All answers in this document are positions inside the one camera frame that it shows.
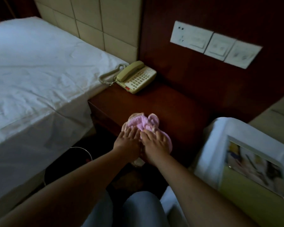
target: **mattress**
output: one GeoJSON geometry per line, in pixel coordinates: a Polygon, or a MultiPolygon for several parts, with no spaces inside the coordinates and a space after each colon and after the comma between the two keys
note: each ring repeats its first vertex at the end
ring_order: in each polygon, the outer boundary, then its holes
{"type": "Polygon", "coordinates": [[[36,17],[0,23],[0,198],[92,128],[87,100],[120,63],[36,17]]]}
{"type": "MultiPolygon", "coordinates": [[[[267,160],[274,160],[284,168],[284,144],[238,119],[217,118],[204,131],[207,138],[198,159],[196,159],[196,167],[191,170],[216,190],[219,188],[229,137],[264,153],[267,160]]],[[[163,194],[161,203],[165,213],[176,218],[173,220],[175,224],[170,226],[188,226],[170,187],[163,194]]]]}

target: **white switch plate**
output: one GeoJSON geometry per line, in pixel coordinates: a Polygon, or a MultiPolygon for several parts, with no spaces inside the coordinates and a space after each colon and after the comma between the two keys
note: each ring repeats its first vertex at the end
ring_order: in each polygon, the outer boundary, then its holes
{"type": "Polygon", "coordinates": [[[236,40],[234,38],[229,38],[227,36],[214,33],[204,54],[223,61],[225,60],[235,41],[236,40]]]}
{"type": "Polygon", "coordinates": [[[175,21],[170,42],[204,53],[213,31],[175,21]]]}
{"type": "Polygon", "coordinates": [[[261,49],[258,45],[236,41],[224,62],[246,69],[261,49]]]}

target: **pink towel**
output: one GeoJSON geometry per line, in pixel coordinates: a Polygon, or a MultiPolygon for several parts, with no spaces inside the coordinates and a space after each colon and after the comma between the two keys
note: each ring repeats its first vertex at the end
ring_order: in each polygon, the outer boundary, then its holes
{"type": "Polygon", "coordinates": [[[173,145],[171,143],[170,137],[163,131],[159,129],[159,118],[155,114],[150,114],[148,118],[144,115],[144,113],[134,113],[132,114],[128,121],[123,124],[122,131],[127,130],[129,127],[136,126],[138,129],[143,131],[144,129],[149,130],[153,133],[156,131],[162,132],[167,137],[169,152],[172,151],[173,145]]]}

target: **wooden nightstand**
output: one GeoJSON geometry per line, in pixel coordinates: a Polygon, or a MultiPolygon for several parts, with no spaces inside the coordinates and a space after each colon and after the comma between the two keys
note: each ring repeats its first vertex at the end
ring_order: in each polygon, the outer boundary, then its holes
{"type": "Polygon", "coordinates": [[[116,136],[131,114],[156,114],[159,128],[172,140],[172,156],[185,166],[191,163],[199,148],[210,115],[196,101],[157,81],[136,95],[114,84],[88,103],[93,121],[116,136]]]}

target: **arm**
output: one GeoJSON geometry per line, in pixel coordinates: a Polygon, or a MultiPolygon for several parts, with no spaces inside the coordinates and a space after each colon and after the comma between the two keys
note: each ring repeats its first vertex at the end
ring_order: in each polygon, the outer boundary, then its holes
{"type": "Polygon", "coordinates": [[[121,132],[109,153],[49,184],[0,220],[8,226],[81,226],[117,173],[140,154],[140,132],[121,132]]]}
{"type": "Polygon", "coordinates": [[[168,153],[166,137],[141,132],[144,158],[155,165],[166,179],[190,226],[256,226],[235,205],[192,175],[168,153]]]}

